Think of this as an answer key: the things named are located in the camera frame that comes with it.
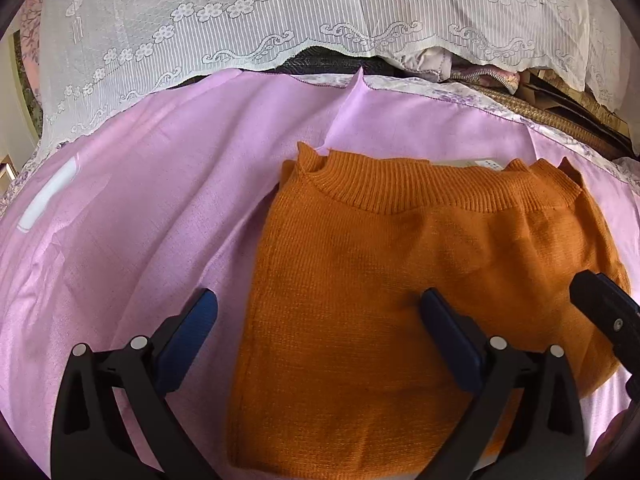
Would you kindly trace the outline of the pink bed sheet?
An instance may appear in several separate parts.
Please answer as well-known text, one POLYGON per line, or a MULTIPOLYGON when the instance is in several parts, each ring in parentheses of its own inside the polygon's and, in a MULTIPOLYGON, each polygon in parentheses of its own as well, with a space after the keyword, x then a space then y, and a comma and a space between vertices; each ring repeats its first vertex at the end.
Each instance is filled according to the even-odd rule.
POLYGON ((631 281, 639 195, 623 170, 480 94, 375 76, 225 70, 165 90, 61 148, 1 219, 1 411, 41 468, 75 344, 122 348, 216 292, 218 321, 169 404, 221 477, 226 404, 255 249, 299 143, 434 162, 568 160, 597 201, 631 281))

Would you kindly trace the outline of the pink floral pillow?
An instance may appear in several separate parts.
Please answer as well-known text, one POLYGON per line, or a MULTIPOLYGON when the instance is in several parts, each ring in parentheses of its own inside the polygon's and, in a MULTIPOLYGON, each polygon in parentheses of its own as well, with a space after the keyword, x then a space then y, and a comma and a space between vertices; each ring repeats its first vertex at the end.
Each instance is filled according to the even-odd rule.
POLYGON ((39 53, 42 7, 43 0, 25 0, 18 14, 22 62, 30 88, 38 103, 41 103, 39 53))

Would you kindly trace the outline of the clothing hang tag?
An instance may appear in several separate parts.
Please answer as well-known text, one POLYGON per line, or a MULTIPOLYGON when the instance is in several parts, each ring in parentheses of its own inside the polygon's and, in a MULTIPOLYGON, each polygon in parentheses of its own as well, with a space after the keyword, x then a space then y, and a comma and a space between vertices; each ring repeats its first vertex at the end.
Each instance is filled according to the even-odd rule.
POLYGON ((504 169, 504 166, 499 164, 495 159, 442 160, 441 162, 433 162, 433 165, 456 168, 482 167, 494 171, 502 171, 504 169))

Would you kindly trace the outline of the white lace cover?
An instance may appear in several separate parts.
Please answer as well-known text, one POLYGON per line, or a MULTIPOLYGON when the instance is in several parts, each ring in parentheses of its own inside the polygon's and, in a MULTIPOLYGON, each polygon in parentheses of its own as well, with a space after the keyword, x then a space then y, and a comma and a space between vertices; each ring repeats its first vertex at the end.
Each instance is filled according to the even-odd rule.
POLYGON ((43 0, 40 148, 92 133, 150 93, 306 48, 445 76, 451 55, 548 68, 639 131, 639 49, 612 0, 43 0))

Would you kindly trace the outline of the orange knit cat cardigan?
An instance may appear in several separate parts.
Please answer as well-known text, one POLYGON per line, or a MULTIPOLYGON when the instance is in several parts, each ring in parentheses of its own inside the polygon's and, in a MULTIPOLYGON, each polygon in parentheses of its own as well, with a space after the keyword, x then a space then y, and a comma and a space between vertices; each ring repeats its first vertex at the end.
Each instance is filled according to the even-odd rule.
POLYGON ((429 288, 516 348, 561 346, 588 396, 618 363, 570 303, 583 270, 630 289, 568 162, 495 170, 301 145, 257 248, 227 408, 230 464, 299 479, 423 468, 471 400, 420 319, 429 288))

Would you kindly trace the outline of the folded pink quilt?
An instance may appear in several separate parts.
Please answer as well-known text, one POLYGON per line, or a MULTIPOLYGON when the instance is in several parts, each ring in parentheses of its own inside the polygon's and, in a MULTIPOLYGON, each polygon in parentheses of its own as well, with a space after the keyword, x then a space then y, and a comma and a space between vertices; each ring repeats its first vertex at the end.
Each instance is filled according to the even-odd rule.
POLYGON ((433 82, 462 81, 486 88, 503 88, 514 94, 520 85, 520 74, 495 65, 477 65, 441 47, 413 54, 401 54, 393 62, 405 72, 433 82))

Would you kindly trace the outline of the woven bamboo mat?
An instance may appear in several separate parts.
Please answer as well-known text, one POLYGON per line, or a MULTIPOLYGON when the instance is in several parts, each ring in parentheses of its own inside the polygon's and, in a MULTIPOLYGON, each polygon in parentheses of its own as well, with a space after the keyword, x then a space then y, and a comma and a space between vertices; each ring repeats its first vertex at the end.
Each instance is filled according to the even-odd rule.
POLYGON ((516 114, 565 132, 608 160, 637 157, 627 123, 599 104, 591 91, 570 88, 552 70, 511 74, 477 67, 461 73, 458 81, 516 114))

